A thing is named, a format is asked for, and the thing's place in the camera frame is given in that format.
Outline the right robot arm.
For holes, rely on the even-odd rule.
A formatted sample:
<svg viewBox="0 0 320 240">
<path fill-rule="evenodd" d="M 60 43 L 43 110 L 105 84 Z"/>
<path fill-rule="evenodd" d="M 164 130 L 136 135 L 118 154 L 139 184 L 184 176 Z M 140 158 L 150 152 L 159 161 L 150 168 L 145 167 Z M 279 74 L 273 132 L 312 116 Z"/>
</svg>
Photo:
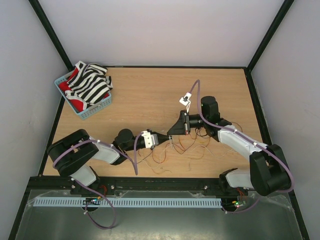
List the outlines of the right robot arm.
<svg viewBox="0 0 320 240">
<path fill-rule="evenodd" d="M 200 100 L 200 114 L 190 114 L 191 94 L 188 92 L 179 102 L 186 107 L 180 111 L 177 122 L 168 135 L 188 135 L 191 129 L 205 129 L 217 142 L 229 146 L 249 162 L 249 169 L 229 169 L 219 176 L 219 190 L 231 194 L 236 188 L 250 189 L 261 196 L 276 191 L 290 192 L 293 180 L 284 153 L 277 144 L 267 145 L 248 137 L 220 116 L 218 102 L 213 96 Z"/>
</svg>

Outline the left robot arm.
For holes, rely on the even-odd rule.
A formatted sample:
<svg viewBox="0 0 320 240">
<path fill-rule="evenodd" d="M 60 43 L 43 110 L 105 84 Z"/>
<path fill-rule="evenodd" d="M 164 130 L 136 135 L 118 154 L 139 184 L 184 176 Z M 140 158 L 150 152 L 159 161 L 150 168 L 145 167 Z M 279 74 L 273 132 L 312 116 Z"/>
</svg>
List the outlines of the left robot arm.
<svg viewBox="0 0 320 240">
<path fill-rule="evenodd" d="M 134 173 L 137 174 L 138 150 L 153 150 L 171 139 L 170 135 L 150 129 L 135 136 L 130 129 L 124 128 L 109 144 L 93 138 L 86 130 L 79 129 L 51 144 L 47 148 L 47 154 L 52 160 L 52 167 L 60 176 L 79 181 L 87 193 L 94 194 L 100 188 L 100 181 L 94 170 L 87 165 L 89 160 L 100 160 L 113 166 L 129 160 L 133 165 Z"/>
</svg>

